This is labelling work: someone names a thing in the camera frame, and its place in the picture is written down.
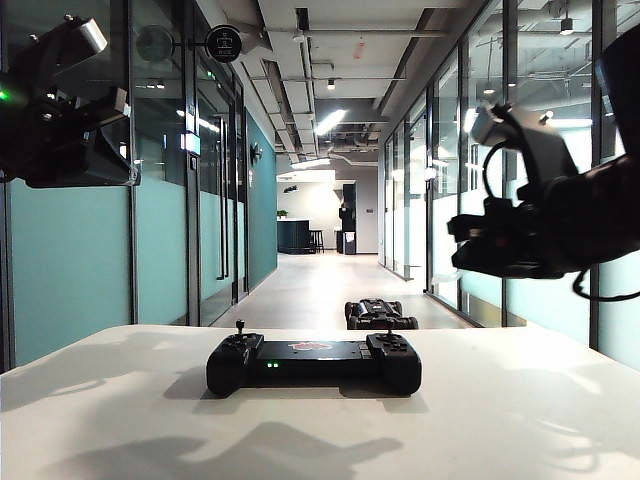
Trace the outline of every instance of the black mechanical part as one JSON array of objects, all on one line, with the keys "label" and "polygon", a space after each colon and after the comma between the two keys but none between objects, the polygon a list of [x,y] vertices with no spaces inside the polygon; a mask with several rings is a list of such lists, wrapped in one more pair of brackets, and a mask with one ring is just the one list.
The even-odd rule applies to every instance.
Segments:
[{"label": "black mechanical part", "polygon": [[592,296],[580,286],[592,265],[640,248],[635,213],[640,203],[640,68],[628,61],[638,53],[640,26],[617,39],[598,61],[627,154],[586,173],[578,174],[562,137],[548,125],[551,114],[510,105],[481,109],[471,135],[482,145],[521,152],[529,183],[518,189],[522,203],[517,206],[489,194],[484,215],[451,219],[449,233],[464,242],[452,257],[454,266],[505,278],[554,279],[581,272],[573,290],[583,298],[620,301],[640,296]]},{"label": "black mechanical part", "polygon": [[0,181],[22,178],[35,188],[139,183],[130,142],[121,153],[105,129],[129,116],[127,92],[114,86],[87,101],[56,87],[60,73],[106,46],[93,19],[66,15],[0,74]]}]

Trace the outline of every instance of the glass door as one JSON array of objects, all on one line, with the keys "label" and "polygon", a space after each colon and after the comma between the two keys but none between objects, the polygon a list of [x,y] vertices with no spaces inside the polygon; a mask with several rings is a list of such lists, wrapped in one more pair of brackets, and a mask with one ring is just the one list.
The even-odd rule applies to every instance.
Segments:
[{"label": "glass door", "polygon": [[224,113],[200,101],[201,325],[233,303],[233,200],[229,198],[229,126]]}]

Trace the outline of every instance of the white table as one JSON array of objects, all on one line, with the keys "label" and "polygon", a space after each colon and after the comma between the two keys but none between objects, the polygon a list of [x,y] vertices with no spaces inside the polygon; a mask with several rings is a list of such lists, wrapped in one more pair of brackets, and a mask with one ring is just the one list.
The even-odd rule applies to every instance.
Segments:
[{"label": "white table", "polygon": [[559,334],[404,332],[424,371],[410,398],[203,398],[231,332],[113,328],[2,375],[2,479],[640,478],[640,374]]}]

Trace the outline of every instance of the teal wall panel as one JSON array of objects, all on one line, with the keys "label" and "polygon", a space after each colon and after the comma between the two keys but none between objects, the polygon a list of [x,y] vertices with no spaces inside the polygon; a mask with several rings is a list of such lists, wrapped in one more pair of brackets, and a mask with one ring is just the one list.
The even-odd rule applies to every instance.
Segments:
[{"label": "teal wall panel", "polygon": [[250,144],[258,142],[262,158],[250,168],[249,186],[249,288],[264,280],[278,266],[276,230],[276,154],[256,122],[247,115]]},{"label": "teal wall panel", "polygon": [[186,208],[183,186],[143,176],[136,211],[140,323],[170,324],[187,313]]},{"label": "teal wall panel", "polygon": [[130,316],[126,188],[11,184],[16,363]]}]

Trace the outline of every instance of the corridor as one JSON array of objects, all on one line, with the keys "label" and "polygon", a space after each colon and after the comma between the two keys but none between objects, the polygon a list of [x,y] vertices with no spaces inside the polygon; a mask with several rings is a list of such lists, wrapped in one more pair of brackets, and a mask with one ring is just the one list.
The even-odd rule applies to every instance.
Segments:
[{"label": "corridor", "polygon": [[375,255],[278,255],[278,269],[213,325],[247,328],[344,329],[345,302],[379,297],[402,302],[420,328],[468,328],[469,324],[377,263]]}]

